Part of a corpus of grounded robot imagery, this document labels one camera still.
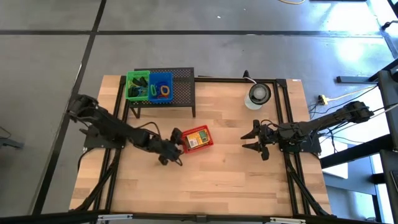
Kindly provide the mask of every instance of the black perforated shelf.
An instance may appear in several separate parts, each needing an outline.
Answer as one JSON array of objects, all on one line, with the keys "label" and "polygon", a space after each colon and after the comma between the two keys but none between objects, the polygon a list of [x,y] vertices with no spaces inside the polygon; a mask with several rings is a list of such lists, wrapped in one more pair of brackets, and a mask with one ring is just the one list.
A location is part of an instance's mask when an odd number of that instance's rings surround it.
[{"label": "black perforated shelf", "polygon": [[139,118],[141,108],[192,107],[195,117],[195,76],[193,68],[140,68],[135,71],[148,70],[151,73],[171,72],[173,74],[173,100],[170,103],[151,103],[150,101],[131,101],[130,108]]}]

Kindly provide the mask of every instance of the metal bracket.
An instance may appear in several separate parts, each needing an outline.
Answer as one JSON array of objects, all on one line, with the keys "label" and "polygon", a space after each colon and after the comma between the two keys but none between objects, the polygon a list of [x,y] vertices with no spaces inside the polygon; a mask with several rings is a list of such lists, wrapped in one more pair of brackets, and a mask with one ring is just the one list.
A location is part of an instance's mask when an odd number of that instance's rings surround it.
[{"label": "metal bracket", "polygon": [[197,223],[206,223],[207,215],[197,215]]},{"label": "metal bracket", "polygon": [[127,220],[132,219],[132,214],[117,214],[117,215],[98,215],[98,221],[108,220]]},{"label": "metal bracket", "polygon": [[277,78],[276,82],[283,88],[287,88],[287,82],[284,78]]},{"label": "metal bracket", "polygon": [[102,138],[97,128],[94,126],[90,126],[88,130],[81,129],[80,131],[86,135],[84,147],[87,149],[123,149],[126,145],[126,140],[124,138],[116,138],[112,141]]},{"label": "metal bracket", "polygon": [[305,220],[299,220],[299,219],[294,219],[294,218],[271,217],[271,222],[283,223],[283,224],[305,224]]},{"label": "metal bracket", "polygon": [[304,142],[301,142],[300,145],[290,145],[288,142],[280,142],[279,147],[280,150],[283,152],[315,152],[315,153],[321,153],[322,149],[320,147],[320,142],[319,142],[319,134],[315,134],[312,140],[306,140]]}]

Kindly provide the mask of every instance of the blue basket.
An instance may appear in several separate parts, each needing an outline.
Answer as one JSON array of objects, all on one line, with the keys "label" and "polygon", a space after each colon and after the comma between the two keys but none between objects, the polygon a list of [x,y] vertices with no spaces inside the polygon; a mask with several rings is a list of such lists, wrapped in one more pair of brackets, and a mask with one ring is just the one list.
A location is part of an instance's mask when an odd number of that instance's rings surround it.
[{"label": "blue basket", "polygon": [[[154,85],[157,94],[152,95],[151,86]],[[158,98],[160,94],[160,85],[167,85],[170,90],[168,98]],[[148,100],[152,103],[170,103],[173,100],[173,74],[171,72],[165,73],[150,73],[149,74],[149,95]]]}]

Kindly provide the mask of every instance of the green basket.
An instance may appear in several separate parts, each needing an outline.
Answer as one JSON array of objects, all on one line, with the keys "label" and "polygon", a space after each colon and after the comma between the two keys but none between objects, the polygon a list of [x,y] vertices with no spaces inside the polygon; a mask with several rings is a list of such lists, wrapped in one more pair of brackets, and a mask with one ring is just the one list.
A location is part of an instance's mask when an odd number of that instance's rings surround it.
[{"label": "green basket", "polygon": [[131,86],[136,86],[132,82],[133,78],[136,78],[136,79],[139,80],[141,77],[144,77],[145,80],[147,81],[147,83],[149,83],[149,74],[150,74],[150,71],[127,72],[127,75],[126,75],[126,91],[125,91],[127,100],[129,100],[129,101],[146,101],[146,100],[148,100],[148,86],[146,87],[147,88],[146,96],[137,96],[137,97],[129,97],[129,88]]}]

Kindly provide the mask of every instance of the plastic basket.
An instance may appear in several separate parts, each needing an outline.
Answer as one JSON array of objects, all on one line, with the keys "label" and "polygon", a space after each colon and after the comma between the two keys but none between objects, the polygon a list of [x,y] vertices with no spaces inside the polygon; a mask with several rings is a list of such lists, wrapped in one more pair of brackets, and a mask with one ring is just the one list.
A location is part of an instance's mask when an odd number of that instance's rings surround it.
[{"label": "plastic basket", "polygon": [[[127,72],[127,75],[126,75],[126,91],[125,91],[127,100],[129,100],[129,101],[146,101],[146,100],[148,100],[149,74],[150,74],[150,71]],[[129,89],[130,89],[130,87],[136,86],[132,82],[133,78],[136,78],[136,79],[139,80],[141,77],[144,77],[145,80],[148,83],[148,86],[146,87],[147,88],[146,96],[129,97]]]},{"label": "plastic basket", "polygon": [[[206,131],[207,131],[207,133],[208,133],[208,135],[209,135],[209,142],[208,142],[208,144],[205,145],[205,146],[198,147],[198,148],[196,148],[196,149],[188,150],[188,147],[185,145],[185,137],[187,137],[189,134],[192,134],[192,133],[195,133],[195,132],[198,132],[198,131],[201,131],[201,130],[206,130]],[[197,127],[197,128],[190,129],[190,130],[188,130],[188,131],[184,131],[184,132],[182,133],[181,140],[184,142],[184,144],[182,144],[182,147],[183,147],[183,149],[184,149],[184,153],[197,152],[197,151],[199,151],[199,150],[206,149],[207,147],[210,147],[210,146],[212,146],[212,145],[214,144],[214,143],[213,143],[213,138],[211,138],[211,134],[210,134],[209,129],[207,128],[207,125],[203,125],[203,126],[200,126],[200,127]]]},{"label": "plastic basket", "polygon": [[[165,73],[151,73],[149,74],[149,96],[148,100],[152,103],[170,103],[173,100],[173,74],[170,72]],[[159,83],[164,83],[169,87],[169,95],[166,98],[158,97],[161,96]],[[156,95],[152,94],[150,90],[154,86],[156,89]]]}]

